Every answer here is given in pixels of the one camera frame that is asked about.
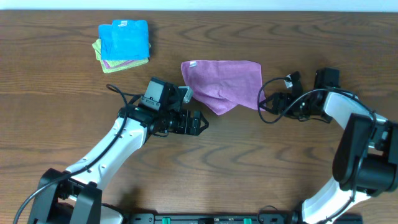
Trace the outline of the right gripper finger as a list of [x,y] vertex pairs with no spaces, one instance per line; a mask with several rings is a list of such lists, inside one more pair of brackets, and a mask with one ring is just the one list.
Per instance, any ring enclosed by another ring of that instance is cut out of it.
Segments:
[[265,100],[261,101],[261,108],[269,113],[275,113],[274,103],[273,103],[274,98],[275,98],[275,93],[272,94],[271,96],[267,96]]
[[287,75],[290,82],[287,82],[287,89],[292,91],[292,95],[301,95],[303,93],[303,87],[300,82],[300,72],[296,71]]

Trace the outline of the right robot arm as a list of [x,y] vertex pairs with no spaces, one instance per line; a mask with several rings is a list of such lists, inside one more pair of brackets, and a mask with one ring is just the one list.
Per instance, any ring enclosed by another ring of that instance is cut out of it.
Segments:
[[397,123],[378,115],[340,86],[340,72],[317,70],[314,87],[304,91],[300,73],[282,78],[289,92],[257,99],[257,110],[300,122],[336,121],[343,135],[332,177],[291,212],[259,213],[259,223],[362,223],[347,211],[356,204],[397,190]]

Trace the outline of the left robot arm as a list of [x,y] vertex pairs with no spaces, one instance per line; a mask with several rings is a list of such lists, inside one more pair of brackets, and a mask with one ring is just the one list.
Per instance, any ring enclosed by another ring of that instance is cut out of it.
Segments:
[[108,134],[83,158],[60,172],[49,169],[28,201],[29,223],[124,223],[125,215],[102,203],[102,193],[119,168],[157,133],[199,135],[209,126],[200,111],[121,108]]

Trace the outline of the purple microfiber cloth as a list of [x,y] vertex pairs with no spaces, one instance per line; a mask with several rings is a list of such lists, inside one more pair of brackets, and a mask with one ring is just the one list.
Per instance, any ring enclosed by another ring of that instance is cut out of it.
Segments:
[[217,115],[238,105],[256,110],[266,97],[261,65],[247,60],[191,60],[181,63],[183,80],[193,90],[194,99]]

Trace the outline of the purple folded cloth in stack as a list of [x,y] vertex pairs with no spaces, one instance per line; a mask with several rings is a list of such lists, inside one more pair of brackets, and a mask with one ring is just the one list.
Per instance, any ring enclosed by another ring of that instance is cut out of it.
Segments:
[[138,62],[138,60],[101,60],[107,69],[124,67]]

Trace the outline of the blue folded cloth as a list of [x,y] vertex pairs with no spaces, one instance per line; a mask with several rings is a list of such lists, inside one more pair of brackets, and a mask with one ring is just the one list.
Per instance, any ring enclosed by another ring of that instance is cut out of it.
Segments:
[[145,20],[114,20],[98,27],[103,60],[141,60],[150,57],[149,26]]

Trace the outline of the bottom green folded cloth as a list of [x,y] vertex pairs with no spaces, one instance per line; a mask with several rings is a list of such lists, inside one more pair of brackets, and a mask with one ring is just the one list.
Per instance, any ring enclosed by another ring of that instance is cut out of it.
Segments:
[[138,66],[144,65],[144,64],[146,64],[146,63],[144,63],[143,61],[140,61],[140,62],[136,62],[136,63],[134,63],[134,64],[130,64],[130,65],[124,66],[124,67],[107,69],[107,68],[104,66],[104,64],[103,64],[102,62],[100,62],[101,67],[102,67],[104,73],[119,72],[119,71],[126,70],[126,69],[129,69],[129,68],[138,67]]

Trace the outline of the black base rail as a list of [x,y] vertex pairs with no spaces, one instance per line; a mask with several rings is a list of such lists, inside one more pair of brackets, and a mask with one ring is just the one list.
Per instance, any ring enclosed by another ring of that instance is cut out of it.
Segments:
[[299,212],[262,212],[260,214],[153,214],[132,213],[125,224],[288,224],[308,223]]

